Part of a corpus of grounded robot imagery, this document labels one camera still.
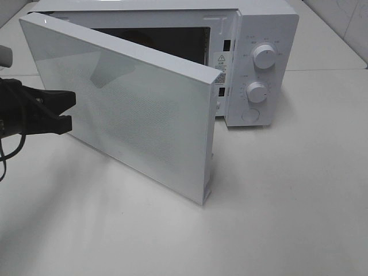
white microwave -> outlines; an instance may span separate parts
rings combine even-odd
[[[202,204],[215,116],[269,125],[298,23],[284,0],[40,0],[20,19],[77,138]]]

table surface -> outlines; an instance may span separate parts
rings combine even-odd
[[[287,70],[363,69],[367,64],[306,4],[288,0],[300,15],[300,22],[290,54]],[[0,28],[0,44],[14,52],[11,68],[0,68],[0,76],[37,75],[38,70],[18,19],[35,3],[27,4],[6,25]]]
[[[0,185],[0,275],[367,275],[367,86],[290,71],[272,126],[217,120],[204,206],[70,135],[29,136]]]

warning label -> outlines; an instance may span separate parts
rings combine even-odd
[[[213,54],[213,68],[222,71],[222,74],[220,74],[214,82],[216,85],[225,86],[227,84],[229,59],[230,52],[216,52]]]

timer knob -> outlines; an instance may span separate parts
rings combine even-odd
[[[248,101],[258,104],[263,102],[269,93],[268,88],[262,82],[253,82],[247,87]]]

open microwave door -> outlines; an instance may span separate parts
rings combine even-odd
[[[43,14],[20,21],[45,88],[76,92],[73,136],[204,203],[220,71]]]

